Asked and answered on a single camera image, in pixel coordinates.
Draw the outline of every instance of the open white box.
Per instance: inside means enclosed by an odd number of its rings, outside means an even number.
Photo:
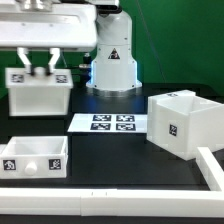
[[[73,81],[66,69],[33,77],[25,69],[6,68],[6,86],[11,116],[66,115]]]
[[[0,178],[66,177],[67,137],[12,137],[1,149]]]
[[[149,97],[147,139],[184,160],[223,149],[224,105],[187,90]]]

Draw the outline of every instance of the black and white tag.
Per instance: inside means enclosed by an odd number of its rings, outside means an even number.
[[[15,160],[3,160],[3,167],[5,171],[16,170]]]
[[[67,83],[68,79],[66,75],[56,75],[56,82],[57,83]]]
[[[173,136],[177,136],[177,127],[171,124],[169,133]]]
[[[94,115],[93,121],[111,121],[111,115]]]
[[[61,160],[49,159],[49,170],[61,170]]]
[[[108,123],[93,123],[91,125],[91,131],[110,131],[111,124]]]
[[[117,131],[136,131],[135,124],[116,124]]]
[[[167,96],[170,96],[170,97],[176,97],[178,96],[176,93],[168,93]]]
[[[135,122],[135,116],[133,115],[117,115],[116,121],[118,122]]]
[[[24,83],[24,75],[13,74],[11,77],[11,81],[14,83]]]

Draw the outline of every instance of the green wall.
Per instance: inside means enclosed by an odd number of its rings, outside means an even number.
[[[139,0],[139,4],[146,26],[137,1],[121,0],[133,19],[133,56],[138,61],[139,79],[164,82],[162,69],[168,83],[207,84],[224,96],[224,1]],[[49,55],[32,53],[31,58],[34,64],[44,65]],[[82,55],[67,53],[65,58],[76,65]],[[5,94],[4,68],[18,65],[15,52],[0,53],[0,96]]]

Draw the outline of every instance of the white box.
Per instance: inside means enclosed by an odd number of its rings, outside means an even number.
[[[147,140],[174,155],[196,158],[197,147],[224,148],[224,105],[179,91],[149,97]]]
[[[23,68],[6,68],[11,116],[66,115],[73,81],[71,72],[31,76]]]
[[[66,177],[67,137],[12,137],[0,154],[0,178]]]

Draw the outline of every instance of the black tabletop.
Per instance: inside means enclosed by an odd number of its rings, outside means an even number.
[[[147,114],[148,96],[178,90],[222,101],[211,88],[197,84],[146,84],[142,94],[126,98],[88,95],[76,86],[67,116],[10,117],[8,96],[0,100],[0,144],[12,136],[69,138],[65,179],[0,180],[0,187],[117,188],[208,190],[195,160],[184,161],[146,141],[146,134],[68,133],[74,113]],[[216,158],[223,167],[223,150]],[[223,223],[223,219],[0,216],[0,223]]]

